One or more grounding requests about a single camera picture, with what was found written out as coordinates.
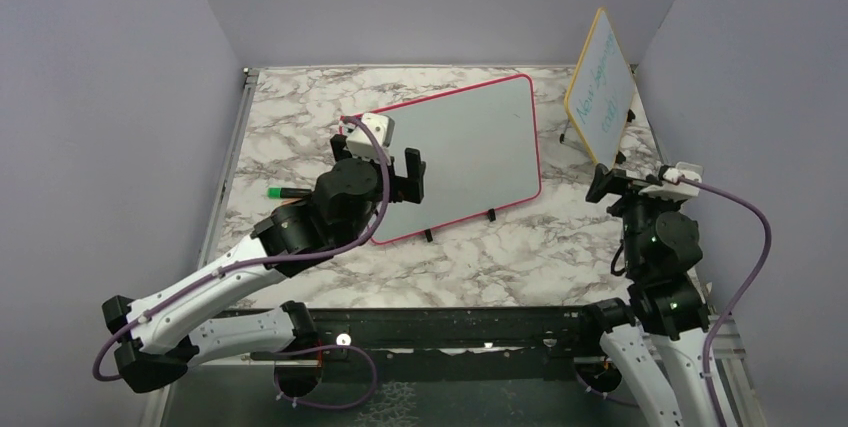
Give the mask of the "pink framed whiteboard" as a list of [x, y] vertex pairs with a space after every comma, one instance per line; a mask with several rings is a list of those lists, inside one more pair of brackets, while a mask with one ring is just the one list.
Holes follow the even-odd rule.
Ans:
[[426, 165], [419, 204], [389, 207], [372, 237], [377, 245], [414, 237], [542, 191], [533, 82], [516, 74], [378, 109], [395, 125], [390, 152], [406, 173], [403, 151]]

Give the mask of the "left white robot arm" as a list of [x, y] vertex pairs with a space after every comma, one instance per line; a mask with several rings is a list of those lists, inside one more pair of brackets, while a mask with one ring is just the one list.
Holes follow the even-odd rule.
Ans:
[[189, 276], [140, 299], [116, 295], [102, 305], [111, 336], [95, 354], [100, 382], [135, 393], [174, 383], [191, 368], [249, 352], [306, 355], [317, 344], [301, 302], [245, 317], [221, 317], [236, 301], [369, 242], [392, 203], [424, 199], [426, 163], [404, 151], [398, 175], [385, 142], [356, 129], [330, 141], [335, 163], [309, 193], [254, 225], [234, 247]]

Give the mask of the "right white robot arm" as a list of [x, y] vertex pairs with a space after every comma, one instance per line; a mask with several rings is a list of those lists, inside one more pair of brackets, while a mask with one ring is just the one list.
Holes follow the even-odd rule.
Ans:
[[702, 259], [696, 221], [682, 204], [697, 197], [703, 169], [679, 162], [644, 179], [595, 167], [586, 195], [617, 196], [608, 213], [621, 220], [621, 272], [629, 299], [596, 302], [577, 327], [579, 345], [604, 352], [652, 426], [733, 426], [730, 402], [706, 340], [709, 312], [689, 276]]

